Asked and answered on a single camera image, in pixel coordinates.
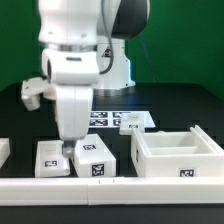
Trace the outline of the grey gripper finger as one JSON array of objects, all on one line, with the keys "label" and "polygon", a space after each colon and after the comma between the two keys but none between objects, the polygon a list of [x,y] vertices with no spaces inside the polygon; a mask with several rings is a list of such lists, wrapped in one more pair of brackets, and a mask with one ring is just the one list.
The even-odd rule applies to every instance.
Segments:
[{"label": "grey gripper finger", "polygon": [[64,141],[62,144],[62,153],[65,158],[73,158],[75,152],[76,141]]}]

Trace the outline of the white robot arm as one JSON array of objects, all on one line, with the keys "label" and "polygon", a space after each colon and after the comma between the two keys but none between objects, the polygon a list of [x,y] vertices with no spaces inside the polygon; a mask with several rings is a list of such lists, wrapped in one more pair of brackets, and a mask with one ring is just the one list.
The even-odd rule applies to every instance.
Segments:
[{"label": "white robot arm", "polygon": [[99,38],[128,40],[146,26],[150,0],[38,0],[42,71],[55,93],[62,154],[71,158],[85,138],[94,85],[103,73]]}]

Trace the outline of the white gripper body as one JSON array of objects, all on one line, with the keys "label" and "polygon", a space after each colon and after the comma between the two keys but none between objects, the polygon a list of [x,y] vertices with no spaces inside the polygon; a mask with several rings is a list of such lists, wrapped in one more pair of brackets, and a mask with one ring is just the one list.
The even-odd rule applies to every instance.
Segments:
[{"label": "white gripper body", "polygon": [[77,141],[87,135],[93,103],[90,86],[57,85],[56,117],[60,139]]}]

